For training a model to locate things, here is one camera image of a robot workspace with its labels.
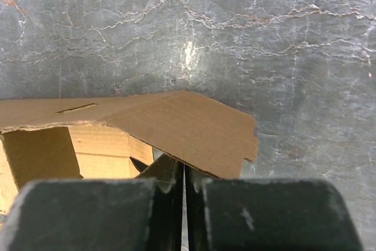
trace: cracked floor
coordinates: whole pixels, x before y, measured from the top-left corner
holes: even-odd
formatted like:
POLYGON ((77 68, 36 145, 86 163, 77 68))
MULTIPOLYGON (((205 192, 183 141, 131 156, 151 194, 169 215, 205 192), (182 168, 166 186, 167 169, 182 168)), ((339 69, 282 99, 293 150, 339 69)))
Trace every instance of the cracked floor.
POLYGON ((0 98, 215 98, 257 120, 242 177, 330 180, 376 250, 375 17, 376 0, 0 0, 0 98))

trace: torn cardboard edge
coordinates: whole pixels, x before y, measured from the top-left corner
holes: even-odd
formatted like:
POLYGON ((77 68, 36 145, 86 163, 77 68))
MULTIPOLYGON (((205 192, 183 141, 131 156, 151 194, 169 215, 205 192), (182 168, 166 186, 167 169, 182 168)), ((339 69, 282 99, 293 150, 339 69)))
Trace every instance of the torn cardboard edge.
MULTIPOLYGON (((153 166, 152 147, 209 175, 237 178, 243 159, 256 157, 255 125, 251 115, 188 91, 0 101, 1 193, 15 196, 35 178, 96 178, 103 168, 124 169, 125 158, 135 177, 130 157, 153 166)), ((0 210, 7 205, 0 199, 0 210)))

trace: cardboard box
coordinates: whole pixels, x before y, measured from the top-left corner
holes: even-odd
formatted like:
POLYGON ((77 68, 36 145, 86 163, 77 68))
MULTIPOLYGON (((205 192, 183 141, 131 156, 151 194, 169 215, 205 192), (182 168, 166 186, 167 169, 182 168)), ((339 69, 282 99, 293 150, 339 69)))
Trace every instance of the cardboard box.
POLYGON ((202 172, 239 177, 254 160, 252 116, 188 91, 0 102, 0 212, 39 178, 133 178, 152 147, 202 172))

